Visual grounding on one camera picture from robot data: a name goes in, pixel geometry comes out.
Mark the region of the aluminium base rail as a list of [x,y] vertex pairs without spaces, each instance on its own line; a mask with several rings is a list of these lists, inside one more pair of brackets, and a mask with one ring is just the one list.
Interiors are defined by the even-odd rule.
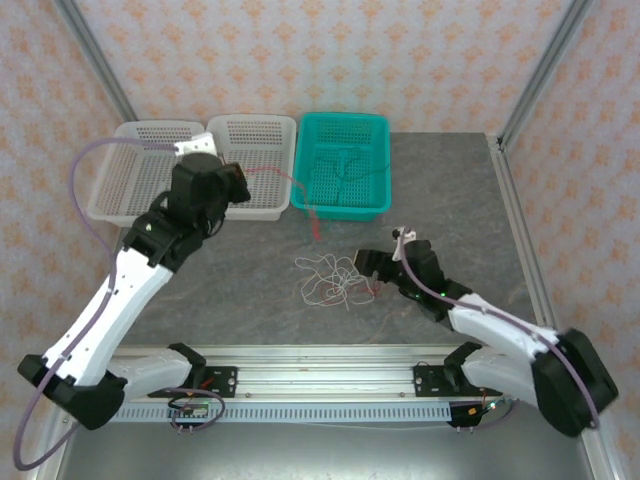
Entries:
[[[208,364],[238,368],[236,402],[416,402],[414,365],[443,364],[457,345],[195,346]],[[109,363],[130,365],[166,347],[124,346]],[[532,374],[492,349],[469,355],[470,382],[533,405]]]

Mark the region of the aluminium frame post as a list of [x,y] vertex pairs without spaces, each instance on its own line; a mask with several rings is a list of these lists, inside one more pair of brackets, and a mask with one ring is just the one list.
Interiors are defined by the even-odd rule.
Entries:
[[542,54],[537,66],[509,116],[497,144],[507,152],[517,139],[560,60],[569,48],[594,0],[571,0],[569,8]]
[[120,117],[125,122],[137,121],[138,116],[85,19],[77,0],[53,0],[53,3],[78,42],[85,59]]

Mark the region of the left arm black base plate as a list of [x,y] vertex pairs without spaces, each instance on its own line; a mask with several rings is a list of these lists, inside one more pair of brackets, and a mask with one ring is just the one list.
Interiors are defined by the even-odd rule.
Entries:
[[234,398],[237,384],[237,367],[207,365],[196,377],[194,388],[216,393],[222,398]]

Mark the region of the aluminium side rail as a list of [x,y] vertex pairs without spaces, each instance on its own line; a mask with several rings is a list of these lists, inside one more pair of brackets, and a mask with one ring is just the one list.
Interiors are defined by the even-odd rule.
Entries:
[[536,255],[533,239],[526,224],[524,209],[516,189],[507,155],[496,136],[486,135],[486,140],[516,243],[536,323],[540,326],[557,329],[558,322],[552,299]]

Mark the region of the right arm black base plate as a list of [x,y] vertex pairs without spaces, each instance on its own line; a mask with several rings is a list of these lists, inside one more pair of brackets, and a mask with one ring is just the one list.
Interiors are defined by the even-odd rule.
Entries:
[[413,385],[416,397],[449,397],[454,394],[443,365],[418,362],[413,366]]

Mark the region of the teal perforated plastic basket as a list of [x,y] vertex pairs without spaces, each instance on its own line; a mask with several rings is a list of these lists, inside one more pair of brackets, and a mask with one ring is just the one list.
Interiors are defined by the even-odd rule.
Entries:
[[388,120],[361,113],[302,116],[291,204],[320,219],[369,222],[392,203]]

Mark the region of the white perforated plastic basket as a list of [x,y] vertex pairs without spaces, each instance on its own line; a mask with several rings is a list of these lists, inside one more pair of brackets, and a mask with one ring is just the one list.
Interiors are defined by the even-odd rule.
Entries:
[[209,120],[206,130],[228,163],[238,163],[251,194],[249,202],[232,205],[234,221],[277,221],[290,205],[297,124],[287,116],[228,114]]
[[[198,122],[144,120],[126,122],[114,135],[174,144],[203,132],[204,126]],[[109,146],[90,196],[87,215],[121,228],[130,227],[159,194],[170,188],[171,172],[177,161],[178,157],[172,152],[131,144]]]

